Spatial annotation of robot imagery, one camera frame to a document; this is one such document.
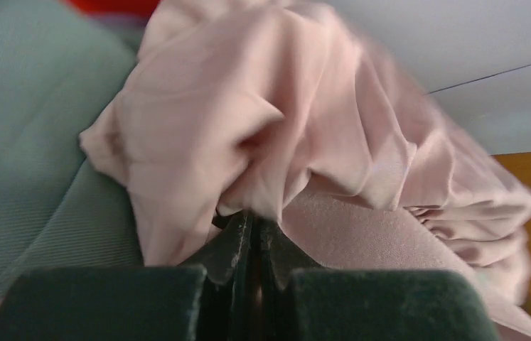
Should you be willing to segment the pink skirt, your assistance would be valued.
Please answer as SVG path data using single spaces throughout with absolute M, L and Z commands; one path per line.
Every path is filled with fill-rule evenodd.
M 126 191 L 146 265 L 253 209 L 326 265 L 457 271 L 531 340 L 531 190 L 331 7 L 162 5 L 79 147 Z

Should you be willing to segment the grey pleated skirt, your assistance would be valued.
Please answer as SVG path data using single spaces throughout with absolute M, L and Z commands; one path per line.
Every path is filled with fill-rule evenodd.
M 79 147 L 142 33 L 59 1 L 0 1 L 0 297 L 32 269 L 142 263 L 126 191 Z

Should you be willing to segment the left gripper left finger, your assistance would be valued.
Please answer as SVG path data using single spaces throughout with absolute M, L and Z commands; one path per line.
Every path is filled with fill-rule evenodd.
M 242 325 L 252 215 L 221 223 L 177 266 L 21 275 L 0 305 L 0 340 L 231 340 Z

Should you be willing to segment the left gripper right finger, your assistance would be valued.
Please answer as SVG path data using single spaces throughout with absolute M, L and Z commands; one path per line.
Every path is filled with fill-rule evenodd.
M 445 270 L 334 270 L 259 222 L 266 340 L 498 340 L 483 302 Z

